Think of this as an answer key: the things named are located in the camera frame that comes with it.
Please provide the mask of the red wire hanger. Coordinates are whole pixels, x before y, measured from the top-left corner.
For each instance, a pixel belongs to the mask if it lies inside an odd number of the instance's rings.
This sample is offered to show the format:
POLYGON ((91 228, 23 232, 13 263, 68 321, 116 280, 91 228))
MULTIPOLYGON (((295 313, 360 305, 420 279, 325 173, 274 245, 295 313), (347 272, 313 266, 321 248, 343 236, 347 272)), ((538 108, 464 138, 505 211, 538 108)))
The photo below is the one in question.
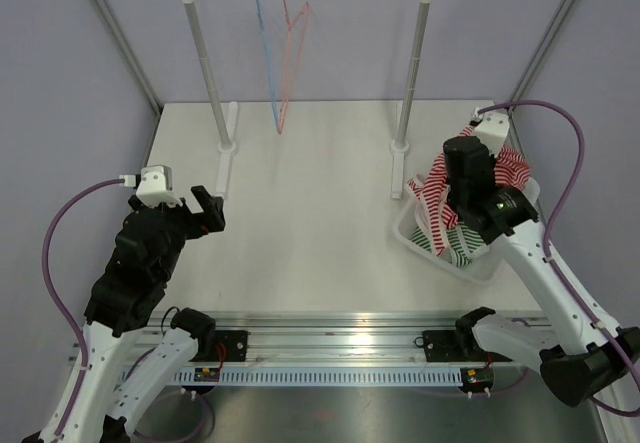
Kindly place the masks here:
POLYGON ((298 76, 304 49, 311 7, 305 1, 295 13, 289 9, 288 0, 282 0, 286 24, 285 52, 282 64, 281 101, 278 113, 277 133, 282 135, 298 76))

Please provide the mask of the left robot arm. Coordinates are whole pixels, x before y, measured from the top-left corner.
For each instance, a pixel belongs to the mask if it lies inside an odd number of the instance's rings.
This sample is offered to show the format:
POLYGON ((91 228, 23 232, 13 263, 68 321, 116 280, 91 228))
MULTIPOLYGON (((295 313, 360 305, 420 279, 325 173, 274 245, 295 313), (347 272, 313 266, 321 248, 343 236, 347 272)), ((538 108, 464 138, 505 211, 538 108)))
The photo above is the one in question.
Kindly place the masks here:
POLYGON ((164 298, 185 243, 226 226, 224 200, 202 186, 191 189, 201 210, 185 200, 157 205, 139 196, 115 237, 104 273, 91 289, 85 322, 70 325, 80 354, 51 419, 29 442, 128 442, 144 413, 188 361, 215 351, 216 323, 197 310, 179 312, 161 343, 119 384, 123 366, 164 298))

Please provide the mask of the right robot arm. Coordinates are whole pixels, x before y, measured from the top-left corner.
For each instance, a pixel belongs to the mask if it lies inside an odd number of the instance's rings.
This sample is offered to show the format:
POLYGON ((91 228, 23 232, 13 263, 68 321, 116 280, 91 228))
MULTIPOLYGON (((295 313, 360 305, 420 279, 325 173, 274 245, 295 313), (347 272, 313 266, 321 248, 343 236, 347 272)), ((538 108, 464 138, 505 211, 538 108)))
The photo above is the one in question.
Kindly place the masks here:
POLYGON ((497 184, 490 150, 475 136, 458 136, 444 143, 443 156, 449 206, 516 272, 551 326, 535 330, 480 307, 457 320, 456 352, 466 359, 494 353, 519 363, 570 407, 628 374, 639 359, 638 328, 622 327, 552 252, 523 192, 497 184))

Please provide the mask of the blue wire hanger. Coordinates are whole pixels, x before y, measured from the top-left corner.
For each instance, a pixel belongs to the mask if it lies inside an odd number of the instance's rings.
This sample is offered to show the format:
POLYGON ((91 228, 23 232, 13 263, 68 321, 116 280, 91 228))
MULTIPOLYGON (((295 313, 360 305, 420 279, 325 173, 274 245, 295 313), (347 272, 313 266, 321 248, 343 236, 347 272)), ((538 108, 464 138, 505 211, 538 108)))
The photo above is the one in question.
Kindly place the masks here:
POLYGON ((258 17, 258 22, 259 22, 259 27, 261 32, 264 56, 265 56, 265 68, 266 68, 266 74, 267 74, 267 85, 268 85, 270 106, 271 106, 276 133, 280 134, 281 133, 280 113, 279 113, 278 99, 276 97, 275 74, 274 74, 274 68, 273 68, 270 39, 269 39, 269 34, 266 28, 265 20, 264 20, 261 1, 255 0, 255 5, 256 5, 256 12, 257 12, 257 17, 258 17))

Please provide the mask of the green striped tank top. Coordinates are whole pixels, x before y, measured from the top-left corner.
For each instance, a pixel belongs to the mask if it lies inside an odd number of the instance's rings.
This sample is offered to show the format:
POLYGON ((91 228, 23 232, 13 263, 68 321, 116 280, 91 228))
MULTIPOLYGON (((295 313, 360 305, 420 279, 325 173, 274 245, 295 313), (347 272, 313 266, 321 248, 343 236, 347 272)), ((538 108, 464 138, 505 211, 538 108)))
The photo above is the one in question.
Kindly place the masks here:
MULTIPOLYGON (((455 267, 466 267, 489 251, 478 233, 464 224, 459 224, 446 231, 447 245, 438 257, 455 267)), ((410 241, 421 249, 432 253, 434 239, 417 227, 410 241)))

